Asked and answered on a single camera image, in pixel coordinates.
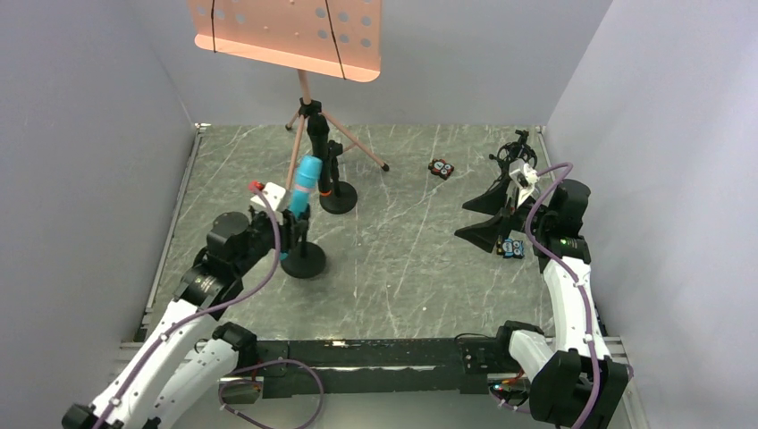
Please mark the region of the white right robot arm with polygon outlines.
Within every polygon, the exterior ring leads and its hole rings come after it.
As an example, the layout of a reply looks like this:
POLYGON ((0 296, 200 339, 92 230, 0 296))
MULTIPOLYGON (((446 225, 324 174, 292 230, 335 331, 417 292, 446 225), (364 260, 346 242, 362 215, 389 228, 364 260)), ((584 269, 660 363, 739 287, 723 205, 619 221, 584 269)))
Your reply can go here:
POLYGON ((605 344, 592 300, 591 255, 580 233, 591 190, 566 179, 546 205, 538 204, 534 193, 519 203, 518 191, 514 181, 502 179, 465 202, 463 209, 491 218, 454 234, 500 256, 512 232, 533 234, 539 271, 550 293, 555 336, 547 340, 535 325, 507 321, 492 344, 499 359, 518 364, 528 379, 527 401, 534 420, 605 428, 629 375, 605 344))

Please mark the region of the black round-base mic stand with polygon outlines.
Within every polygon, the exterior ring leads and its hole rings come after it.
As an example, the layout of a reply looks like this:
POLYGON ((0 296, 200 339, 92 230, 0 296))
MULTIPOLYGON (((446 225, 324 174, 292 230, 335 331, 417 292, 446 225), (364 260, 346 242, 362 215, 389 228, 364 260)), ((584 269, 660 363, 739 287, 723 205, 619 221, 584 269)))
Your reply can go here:
POLYGON ((329 214, 343 215, 351 211, 358 202, 356 189, 340 180, 339 157, 343 153, 341 143, 329 139, 325 144, 322 171, 319 179, 319 202, 329 214))

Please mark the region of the blue microphone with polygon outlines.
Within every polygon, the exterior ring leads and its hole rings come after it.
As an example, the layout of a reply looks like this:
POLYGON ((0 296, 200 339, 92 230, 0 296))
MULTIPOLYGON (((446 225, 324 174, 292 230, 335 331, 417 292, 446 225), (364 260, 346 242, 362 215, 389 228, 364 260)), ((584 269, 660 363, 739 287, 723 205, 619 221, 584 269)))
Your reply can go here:
POLYGON ((320 178, 323 162, 315 156, 304 156, 296 169, 294 182, 289 192, 289 204, 285 213, 300 215, 310 213, 309 198, 320 178))

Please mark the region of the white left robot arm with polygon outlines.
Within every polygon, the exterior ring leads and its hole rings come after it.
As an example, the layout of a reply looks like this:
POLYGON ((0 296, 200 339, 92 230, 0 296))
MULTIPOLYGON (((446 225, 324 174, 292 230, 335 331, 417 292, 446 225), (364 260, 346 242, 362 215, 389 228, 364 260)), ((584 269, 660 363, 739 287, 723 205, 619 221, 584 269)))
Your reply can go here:
POLYGON ((226 308, 242 301, 243 276, 268 253, 280 261, 304 243, 310 210, 220 214, 181 277, 158 326, 89 404, 73 404, 64 428, 170 428, 221 376, 257 362, 257 337, 226 308))

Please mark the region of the small black mic stand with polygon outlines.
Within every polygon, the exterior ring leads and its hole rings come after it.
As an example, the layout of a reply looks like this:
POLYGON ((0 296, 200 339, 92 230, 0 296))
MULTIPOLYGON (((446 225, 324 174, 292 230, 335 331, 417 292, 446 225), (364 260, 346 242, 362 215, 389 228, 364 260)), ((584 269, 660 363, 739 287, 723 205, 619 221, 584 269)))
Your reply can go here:
POLYGON ((296 221, 288 229, 286 256, 281 260, 281 268, 290 277, 311 279, 326 268, 326 254, 321 247, 307 238, 309 223, 296 221))

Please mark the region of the black shock mount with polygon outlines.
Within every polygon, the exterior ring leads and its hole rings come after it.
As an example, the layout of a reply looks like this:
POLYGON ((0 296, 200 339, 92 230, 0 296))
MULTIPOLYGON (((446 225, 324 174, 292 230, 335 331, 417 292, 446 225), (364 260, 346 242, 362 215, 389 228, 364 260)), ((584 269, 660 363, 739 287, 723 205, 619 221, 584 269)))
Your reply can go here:
POLYGON ((534 149, 528 145, 528 130, 515 130, 518 135, 516 141, 512 141, 501 146, 496 154, 490 154, 489 159, 497 163, 502 172, 506 172, 508 167, 514 161, 520 159, 531 167, 536 168, 538 156, 534 149))

